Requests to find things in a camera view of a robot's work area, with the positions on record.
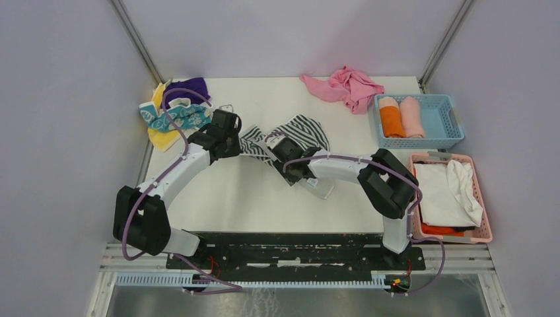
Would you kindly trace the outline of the green white striped towel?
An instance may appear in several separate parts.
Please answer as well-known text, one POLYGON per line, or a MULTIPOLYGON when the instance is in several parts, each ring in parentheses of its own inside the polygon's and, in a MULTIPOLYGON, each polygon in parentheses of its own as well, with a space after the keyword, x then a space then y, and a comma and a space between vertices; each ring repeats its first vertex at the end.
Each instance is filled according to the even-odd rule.
POLYGON ((265 140, 267 144, 280 141, 281 136, 284 134, 303 149, 319 147, 330 150, 330 142, 322 124, 315 119, 298 114, 283 125, 273 128, 268 133, 264 133, 256 125, 252 125, 243 131, 239 139, 242 155, 252 157, 268 166, 273 166, 273 160, 260 147, 260 144, 265 140))

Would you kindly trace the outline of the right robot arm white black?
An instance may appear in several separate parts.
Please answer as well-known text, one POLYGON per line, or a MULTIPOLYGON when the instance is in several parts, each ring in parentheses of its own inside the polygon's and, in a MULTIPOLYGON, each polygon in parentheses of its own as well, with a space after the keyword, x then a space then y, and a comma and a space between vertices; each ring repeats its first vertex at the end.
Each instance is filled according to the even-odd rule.
POLYGON ((416 177, 388 150, 369 157, 331 153, 318 147, 303 149, 282 132, 267 136, 264 151, 290 184, 318 189, 332 180, 360 185, 373 209, 382 216, 382 263, 399 269, 408 260, 411 244, 409 212, 422 198, 416 177))

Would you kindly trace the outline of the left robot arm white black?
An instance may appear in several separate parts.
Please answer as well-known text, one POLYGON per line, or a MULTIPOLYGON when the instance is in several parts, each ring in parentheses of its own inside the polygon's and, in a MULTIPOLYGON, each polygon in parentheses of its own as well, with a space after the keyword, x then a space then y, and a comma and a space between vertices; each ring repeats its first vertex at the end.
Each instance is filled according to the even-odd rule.
POLYGON ((134 188, 123 186, 116 196, 114 238, 152 256, 181 254, 191 268, 203 267, 208 252, 200 237, 171 227, 167 209, 197 174, 241 153, 241 127, 237 114, 215 110, 211 122, 186 139, 184 150, 164 170, 134 188))

